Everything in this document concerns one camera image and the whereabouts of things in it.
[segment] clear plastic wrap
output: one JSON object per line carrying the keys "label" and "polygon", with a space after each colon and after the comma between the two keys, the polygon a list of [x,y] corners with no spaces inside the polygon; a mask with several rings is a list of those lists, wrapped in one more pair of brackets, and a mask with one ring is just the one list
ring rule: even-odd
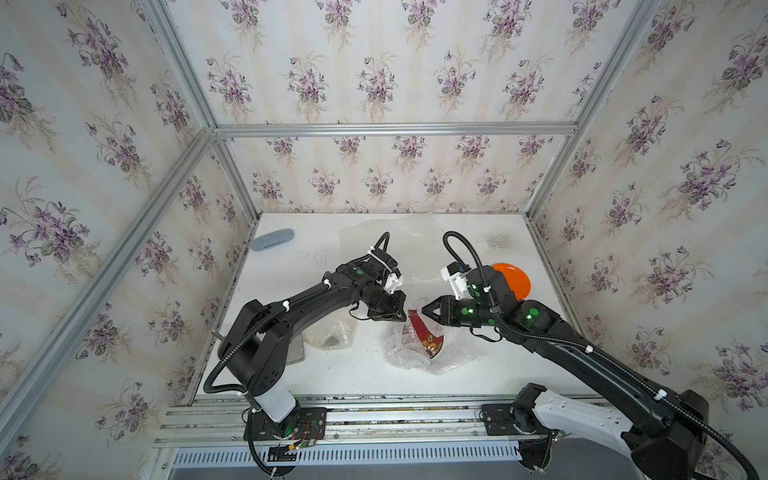
{"label": "clear plastic wrap", "polygon": [[348,309],[339,309],[307,327],[301,336],[304,342],[321,350],[348,349],[355,341],[358,323]]}
{"label": "clear plastic wrap", "polygon": [[483,356],[478,339],[467,329],[444,327],[420,313],[425,300],[406,305],[419,312],[419,318],[434,337],[442,336],[442,347],[430,358],[426,346],[417,335],[410,318],[405,323],[391,323],[382,338],[384,355],[389,363],[400,369],[421,369],[433,375],[443,375]]}
{"label": "clear plastic wrap", "polygon": [[[341,251],[349,259],[364,255],[382,233],[389,232],[387,253],[397,260],[405,283],[440,278],[440,270],[451,263],[450,256],[439,247],[442,230],[432,214],[408,214],[396,220],[368,220],[339,231]],[[413,245],[434,246],[429,255]]]}

